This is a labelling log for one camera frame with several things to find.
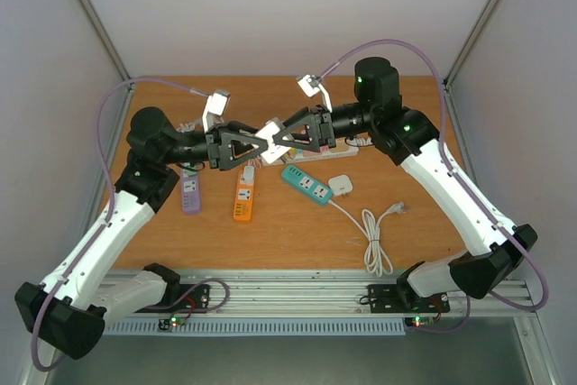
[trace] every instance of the white power adapter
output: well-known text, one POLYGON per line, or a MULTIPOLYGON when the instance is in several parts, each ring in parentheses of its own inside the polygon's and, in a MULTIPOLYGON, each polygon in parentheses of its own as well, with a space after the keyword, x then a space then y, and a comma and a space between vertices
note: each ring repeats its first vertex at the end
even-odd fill
POLYGON ((344 196, 353 191, 353 183, 346 175, 335 176, 328 180, 328 186, 333 190, 335 196, 344 196))

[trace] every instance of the brown table surface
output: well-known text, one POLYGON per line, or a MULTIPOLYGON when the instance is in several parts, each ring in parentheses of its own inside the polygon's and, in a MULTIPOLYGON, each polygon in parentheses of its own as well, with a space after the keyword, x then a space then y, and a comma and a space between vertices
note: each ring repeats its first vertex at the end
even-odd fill
MULTIPOLYGON (((226 120, 256 127, 272 117, 286 119, 305 105, 320 104, 305 97, 293 77, 173 77, 205 91, 231 92, 226 120)), ((439 125, 435 82, 429 77, 401 78, 404 104, 421 110, 439 125)), ((326 80, 334 105, 354 102, 353 78, 326 80)), ((125 141, 130 119, 140 108, 160 107, 173 125, 202 114, 205 99, 157 84, 137 86, 112 167, 113 179, 126 161, 125 141)), ((458 155, 453 129, 447 142, 458 155)), ((377 217, 391 204, 404 201, 404 215, 387 216, 381 225, 381 243, 396 268, 417 261, 436 260, 463 248, 451 222, 434 200, 405 171, 374 148, 360 149, 355 157, 302 163, 300 168, 321 181, 347 174, 354 185, 349 197, 335 201, 361 218, 363 208, 377 217)), ((283 166, 257 170, 252 221, 233 220, 238 171, 199 173, 202 212, 185 215, 178 185, 159 213, 124 249, 116 268, 138 269, 159 262, 175 269, 359 269, 367 240, 333 206, 321 207, 280 179, 283 166)))

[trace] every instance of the black mounting plate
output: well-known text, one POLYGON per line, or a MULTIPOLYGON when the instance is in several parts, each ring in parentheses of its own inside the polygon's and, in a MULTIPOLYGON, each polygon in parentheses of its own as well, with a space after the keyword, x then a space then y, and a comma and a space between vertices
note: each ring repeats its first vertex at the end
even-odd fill
POLYGON ((371 307, 371 313, 438 313, 437 306, 430 301, 430 298, 437 301, 441 306, 442 313, 451 311, 449 301, 443 301, 445 293, 438 293, 430 298, 417 299, 412 309, 406 308, 397 293, 396 284, 370 284, 367 286, 368 295, 366 299, 371 307))
MULTIPOLYGON (((180 291, 179 291, 179 295, 177 296, 177 299, 180 298, 187 290, 192 288, 192 286, 193 286, 192 284, 180 284, 180 288, 179 288, 180 291)), ((195 301, 195 305, 197 306, 197 308, 206 308, 206 307, 208 307, 208 303, 210 302, 210 286, 207 284, 201 284, 196 289, 194 289, 193 291, 188 293, 187 297, 189 297, 193 301, 195 301), (205 302, 203 302, 201 299, 204 295, 206 295, 206 301, 205 302)), ((183 299, 176 306, 173 306, 171 308, 167 308, 166 310, 142 308, 142 309, 138 310, 136 313, 156 313, 156 314, 174 313, 175 311, 188 309, 187 306, 189 306, 189 305, 190 305, 190 303, 188 301, 186 301, 185 299, 183 299)), ((159 304, 156 304, 156 306, 162 307, 163 304, 159 303, 159 304)))

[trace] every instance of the teal power strip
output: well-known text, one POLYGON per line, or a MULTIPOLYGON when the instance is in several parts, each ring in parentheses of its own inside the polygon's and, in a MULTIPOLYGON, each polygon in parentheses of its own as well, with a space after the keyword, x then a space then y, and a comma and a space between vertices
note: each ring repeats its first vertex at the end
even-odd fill
POLYGON ((326 185, 320 183, 318 180, 304 171, 289 164, 280 174, 282 180, 287 182, 294 189, 300 191, 308 198, 317 202, 320 206, 324 206, 333 196, 333 190, 326 185))

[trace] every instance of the white wall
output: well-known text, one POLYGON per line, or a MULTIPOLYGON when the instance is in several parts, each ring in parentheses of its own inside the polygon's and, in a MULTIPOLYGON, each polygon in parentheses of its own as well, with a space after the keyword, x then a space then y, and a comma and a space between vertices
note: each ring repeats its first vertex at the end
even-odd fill
POLYGON ((481 187, 539 233, 551 300, 538 315, 567 384, 577 376, 575 29, 575 0, 503 0, 453 86, 481 187))
POLYGON ((0 381, 13 384, 30 340, 14 293, 79 239, 98 170, 95 110, 119 78, 77 0, 0 0, 0 16, 0 381))
MULTIPOLYGON (((410 41, 447 72, 485 1, 92 0, 134 76, 320 74, 379 38, 410 41)), ((402 74, 428 74, 405 50, 374 52, 402 74)), ((352 70, 353 60, 337 73, 352 70)))

